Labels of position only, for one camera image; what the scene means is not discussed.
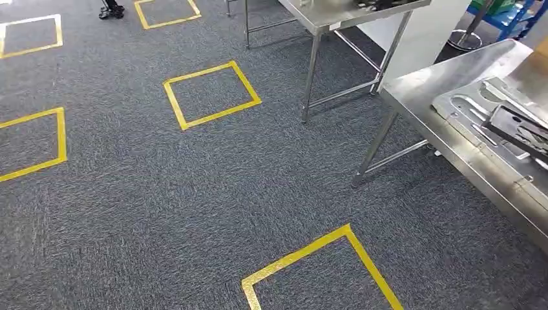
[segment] stainless steel workbench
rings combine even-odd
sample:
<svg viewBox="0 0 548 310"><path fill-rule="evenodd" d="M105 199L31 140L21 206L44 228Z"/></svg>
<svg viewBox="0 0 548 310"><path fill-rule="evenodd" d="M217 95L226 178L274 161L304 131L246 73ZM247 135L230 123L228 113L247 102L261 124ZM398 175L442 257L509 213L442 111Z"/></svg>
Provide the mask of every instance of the stainless steel workbench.
<svg viewBox="0 0 548 310"><path fill-rule="evenodd" d="M538 56L531 53L530 48L508 39L387 82L381 97L393 110L368 155L374 156L395 115L402 115L548 253L548 193L538 190L548 184L548 171L541 174L544 178L531 180L502 168L504 163L500 159L487 156L481 145L472 144L431 107L438 95L481 79L498 77L548 112L548 66L539 65ZM548 115L542 111L536 113ZM354 181L361 176L358 172Z"/></svg>
<svg viewBox="0 0 548 310"><path fill-rule="evenodd" d="M308 77L306 79L305 98L302 105L301 117L302 121L306 122L308 119L308 110L311 107L323 104L365 87L371 87L370 92L376 93L379 89L379 84L385 74L386 68L394 54L394 50L399 43L403 30L409 21L411 12L416 8L429 5L430 2L431 0L400 0L390 1L390 3L387 4L387 1L371 0L368 5L358 6L355 0L279 0L279 3L291 12L295 18L250 28L248 19L248 0L244 0L246 46L249 48L250 33L273 26L283 25L292 21L300 22L314 36L312 51L310 54ZM340 30L345 28L360 25L380 18L386 18L399 13L404 13L404 16L399 29L395 34L392 45L386 51L386 55L380 65L377 65L374 61L372 61L362 50L355 46L340 32ZM327 32L334 32L337 36L339 36L348 46L350 46L350 48L357 52L377 71L377 76L373 81L369 81L336 94L332 94L331 96L310 102L316 56L320 47L321 37Z"/></svg>

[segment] metal plate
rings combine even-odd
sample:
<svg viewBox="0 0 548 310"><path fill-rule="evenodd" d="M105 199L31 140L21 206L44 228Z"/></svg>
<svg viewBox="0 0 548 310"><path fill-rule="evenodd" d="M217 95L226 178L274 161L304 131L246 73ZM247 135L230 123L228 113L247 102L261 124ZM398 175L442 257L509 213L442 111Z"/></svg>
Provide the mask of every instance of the metal plate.
<svg viewBox="0 0 548 310"><path fill-rule="evenodd" d="M431 0L279 0L313 35L427 6Z"/></svg>
<svg viewBox="0 0 548 310"><path fill-rule="evenodd" d="M548 178L546 164L483 126L500 105L514 109L520 105L516 98L524 100L523 94L509 89L501 79L494 77L442 94L434 99L432 106L500 169L513 175L516 183L548 203L548 184L542 181Z"/></svg>

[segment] floor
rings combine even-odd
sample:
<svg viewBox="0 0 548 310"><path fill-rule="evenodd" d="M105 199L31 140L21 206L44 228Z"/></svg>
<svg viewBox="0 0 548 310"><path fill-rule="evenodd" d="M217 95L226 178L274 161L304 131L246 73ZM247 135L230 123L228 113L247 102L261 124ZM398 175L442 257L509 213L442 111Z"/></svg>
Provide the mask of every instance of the floor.
<svg viewBox="0 0 548 310"><path fill-rule="evenodd" d="M108 21L95 0L0 5L0 23L59 14L63 40L54 18L6 28L0 309L548 308L546 255L431 150L350 188L386 107L356 93L301 124L301 26L246 50L240 4L227 17L195 0L201 17L147 30L120 4ZM148 25L196 15L182 0L138 5ZM253 25L288 14L251 10ZM164 82L177 77L174 104ZM371 77L328 37L314 96ZM418 139L399 119L381 156Z"/></svg>

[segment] yellow square marking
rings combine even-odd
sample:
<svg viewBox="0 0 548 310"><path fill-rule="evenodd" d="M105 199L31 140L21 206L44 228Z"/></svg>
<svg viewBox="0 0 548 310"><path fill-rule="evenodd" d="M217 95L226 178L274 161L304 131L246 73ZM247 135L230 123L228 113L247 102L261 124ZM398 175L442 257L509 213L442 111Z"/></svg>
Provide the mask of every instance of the yellow square marking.
<svg viewBox="0 0 548 310"><path fill-rule="evenodd" d="M175 98L175 94L173 94L173 90L171 89L171 83L179 82L179 81L182 81L184 79L195 78L197 76L203 76L204 74L212 73L212 72L219 71L219 70L222 70L222 69L227 69L227 68L232 68L236 72L236 75L240 78L240 81L244 84L244 87L249 92L249 95L251 96L252 100L250 102L247 102L247 103L244 103L244 104L232 107L232 108L228 108L224 111L221 111L221 112L206 116L204 118L200 118L200 119L196 119L194 121L188 121L187 122L185 120L184 116L183 116L183 112L181 111L181 107L179 106L179 103L177 103L177 99ZM202 70L202 71L199 71L199 72L187 74L187 75L184 75L184 76L178 76L178 77L168 79L167 81L165 81L163 83L163 87L165 89L165 93L167 94L169 102L171 103L171 107L173 108L173 112L175 112L175 116L177 117L177 120L179 121L179 125L181 125L182 130L186 130L186 129L192 127L192 126L196 126L196 125L205 123L207 121L211 121L213 119L217 119L217 118L220 118L222 116L225 116L225 115L228 115L228 114L231 114L231 113L234 113L234 112L238 112L240 110L247 109L247 108L252 107L254 105L258 105L259 103L262 102L261 99L258 97L257 93L255 92L255 90L253 90L253 87L249 83L249 81L246 78L246 76L244 75L244 73L240 70L240 68L238 67L236 62L233 61L233 60L229 61L228 63L226 63L224 65L217 66L215 68L210 68L210 69Z"/></svg>
<svg viewBox="0 0 548 310"><path fill-rule="evenodd" d="M388 300L388 303L390 303L390 305L392 306L392 309L403 310L403 307L399 303L399 300L396 298L383 276L381 276L381 273L379 272L377 267L375 267L375 264L373 263L369 255L367 255L367 253L365 252L363 245L361 245L360 241L356 238L356 235L354 235L354 232L350 229L350 224L346 224L345 226L342 226L341 228L330 232L329 234L298 250L297 252L287 255L280 260L277 260L276 262L273 262L265 268L257 271L251 276L243 279L242 288L244 290L244 293L246 294L246 297L248 298L248 303L251 310L261 309L257 295L255 294L255 290L253 289L253 284L256 284L257 282L265 279L267 276L273 275L278 270L291 265L297 260L300 260L301 258L314 253L315 251L318 251L322 247L328 245L329 243L332 243L339 238L342 238L343 236L347 237L348 241L350 241L350 244L352 244L352 247L354 248L362 263L367 268L367 270L383 292L384 296Z"/></svg>
<svg viewBox="0 0 548 310"><path fill-rule="evenodd" d="M57 35L56 36L57 42L55 42L54 44L46 45L46 46L29 48L26 50L20 50L18 52L4 54L4 46L6 41L6 29L8 28L8 26L23 24L23 23L31 23L33 21L42 21L44 19L53 19L55 21L55 31ZM63 45L63 33L61 31L61 15L59 14L29 18L29 19L24 19L22 21L12 21L9 23L0 24L0 59L38 52L40 50L47 50L48 48L60 47L62 45Z"/></svg>
<svg viewBox="0 0 548 310"><path fill-rule="evenodd" d="M141 24L143 25L144 29L152 29L152 28L158 28L158 27L163 27L163 26L167 26L167 25L183 23L184 21L190 21L192 19L196 19L196 18L202 16L201 13L200 13L200 10L196 6L196 3L194 3L193 0L187 0L188 3L190 4L190 6L192 7L192 9L194 10L194 15L192 15L190 17L176 19L174 21L167 21L165 23L149 25L149 23L147 22L147 19L145 18L145 15L143 14L143 10L141 9L141 3L153 2L153 1L154 0L139 0L139 1L134 2L135 10L137 11L137 15L139 15L139 19L141 19Z"/></svg>
<svg viewBox="0 0 548 310"><path fill-rule="evenodd" d="M31 172L38 171L47 167L57 165L67 160L67 136L65 134L65 110L62 107L53 108L44 112L36 113L29 116L23 116L22 118L17 118L12 121L7 121L5 123L0 123L0 129L6 128L7 126L17 125L25 121L30 121L31 119L41 118L42 116L47 116L51 114L57 114L57 158L54 160L48 160L43 163L39 163L34 166L30 166L15 172L11 172L0 176L0 182L14 179L18 176L24 176Z"/></svg>

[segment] metal tray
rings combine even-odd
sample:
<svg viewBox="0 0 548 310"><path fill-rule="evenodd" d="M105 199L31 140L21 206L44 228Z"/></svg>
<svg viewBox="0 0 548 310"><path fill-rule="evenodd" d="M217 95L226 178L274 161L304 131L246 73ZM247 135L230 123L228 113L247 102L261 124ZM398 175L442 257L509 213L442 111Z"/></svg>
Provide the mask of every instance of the metal tray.
<svg viewBox="0 0 548 310"><path fill-rule="evenodd" d="M523 94L494 77L442 94L434 99L432 106L497 167L512 176L525 192L540 205L547 206L548 164L532 158L528 152L482 126L499 105L521 112L523 105L520 102L527 102L525 100Z"/></svg>

